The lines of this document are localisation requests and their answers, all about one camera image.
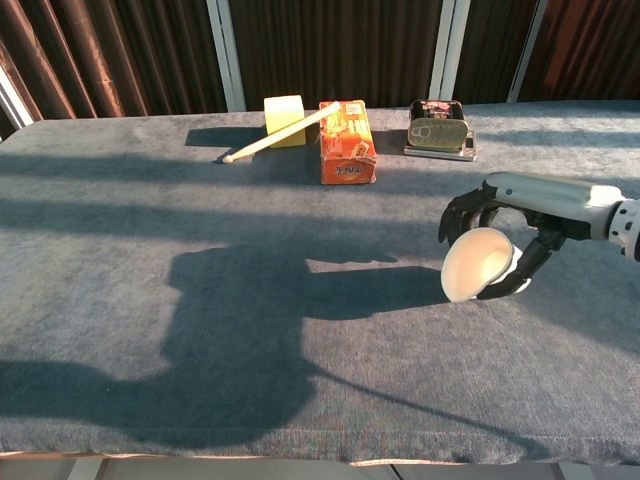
drumstick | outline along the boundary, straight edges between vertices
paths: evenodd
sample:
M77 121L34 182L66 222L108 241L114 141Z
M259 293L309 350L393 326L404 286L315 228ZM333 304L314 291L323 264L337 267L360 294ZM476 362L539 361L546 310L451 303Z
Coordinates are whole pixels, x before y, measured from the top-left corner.
M256 152L259 152L262 149L270 147L274 143L279 142L287 138L290 135L293 135L300 130L307 128L309 125L319 122L325 117L328 117L332 113L340 110L340 102L333 102L331 105L327 105L321 110L318 110L316 113L312 113L308 117L304 117L302 120L298 120L291 125L284 127L282 130L278 130L277 132L268 135L257 142L252 143L251 145L247 145L246 147L238 150L236 153L232 155L227 155L222 159L222 163L232 163L234 160L242 157L248 157L249 155L253 155Z

wooden floor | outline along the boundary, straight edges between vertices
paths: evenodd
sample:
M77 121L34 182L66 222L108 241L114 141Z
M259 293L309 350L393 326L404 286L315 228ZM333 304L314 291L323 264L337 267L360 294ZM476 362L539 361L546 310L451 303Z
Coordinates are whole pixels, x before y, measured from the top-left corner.
M640 467L516 464L351 467L289 460L0 460L0 480L640 480Z

gray table cover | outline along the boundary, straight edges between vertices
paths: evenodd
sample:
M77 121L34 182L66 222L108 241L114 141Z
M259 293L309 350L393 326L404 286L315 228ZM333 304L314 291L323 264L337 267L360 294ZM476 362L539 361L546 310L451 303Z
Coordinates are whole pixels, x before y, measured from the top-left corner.
M211 163L261 113L43 121L0 145L0 450L640 462L640 264L568 241L449 304L440 214L485 174L640 198L638 102L469 106L476 163L319 184L306 147ZM499 226L521 247L517 214Z

white cup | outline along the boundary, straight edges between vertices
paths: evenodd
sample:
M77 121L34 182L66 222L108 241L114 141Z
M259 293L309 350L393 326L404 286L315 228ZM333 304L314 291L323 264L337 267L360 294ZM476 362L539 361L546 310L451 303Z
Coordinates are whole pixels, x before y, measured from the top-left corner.
M522 250L495 228L474 228L461 235L444 259L440 281L447 298L464 302L487 285L501 282L515 270ZM531 279L518 292L529 286Z

yellow cube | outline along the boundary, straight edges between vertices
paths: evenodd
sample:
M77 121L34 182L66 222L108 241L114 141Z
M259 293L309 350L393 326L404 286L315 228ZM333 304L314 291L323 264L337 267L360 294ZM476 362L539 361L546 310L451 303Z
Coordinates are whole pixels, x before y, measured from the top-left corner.
M267 124L267 134L278 130L304 118L304 107L300 95L285 97L270 97L264 99L264 119ZM272 148L297 147L306 143L304 130L294 133L290 137L272 145Z

